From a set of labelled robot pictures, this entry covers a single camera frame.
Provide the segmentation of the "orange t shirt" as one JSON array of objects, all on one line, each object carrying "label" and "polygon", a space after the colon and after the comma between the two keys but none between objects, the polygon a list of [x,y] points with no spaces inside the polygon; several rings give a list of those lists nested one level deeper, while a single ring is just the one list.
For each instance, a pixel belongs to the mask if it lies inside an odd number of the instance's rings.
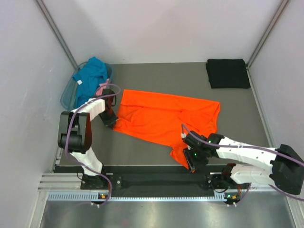
[{"label": "orange t shirt", "polygon": [[188,168],[181,125],[208,137],[217,132],[220,102],[125,89],[114,130],[171,147],[171,157]]}]

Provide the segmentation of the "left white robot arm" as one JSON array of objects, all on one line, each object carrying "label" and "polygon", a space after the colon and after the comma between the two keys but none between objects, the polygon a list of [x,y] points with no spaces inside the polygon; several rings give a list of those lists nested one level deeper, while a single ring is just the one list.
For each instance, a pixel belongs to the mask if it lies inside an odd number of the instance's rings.
[{"label": "left white robot arm", "polygon": [[63,111],[60,115],[57,143],[84,169],[84,174],[92,176],[91,182],[97,188],[107,185],[108,177],[102,174],[103,164],[97,159],[92,149],[91,122],[100,117],[104,126],[112,128],[118,120],[113,111],[116,94],[106,88],[100,96],[94,96],[79,108]]}]

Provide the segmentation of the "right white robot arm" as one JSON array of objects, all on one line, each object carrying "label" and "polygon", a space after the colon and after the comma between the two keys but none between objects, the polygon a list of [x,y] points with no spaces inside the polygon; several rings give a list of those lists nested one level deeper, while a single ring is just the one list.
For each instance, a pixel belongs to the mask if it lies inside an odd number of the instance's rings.
[{"label": "right white robot arm", "polygon": [[284,193],[300,195],[304,182],[304,161],[289,145],[266,148],[237,142],[220,134],[204,137],[194,131],[181,133],[187,147],[183,150],[190,171],[208,164],[216,157],[236,161],[222,171],[227,188],[237,184],[272,185]]}]

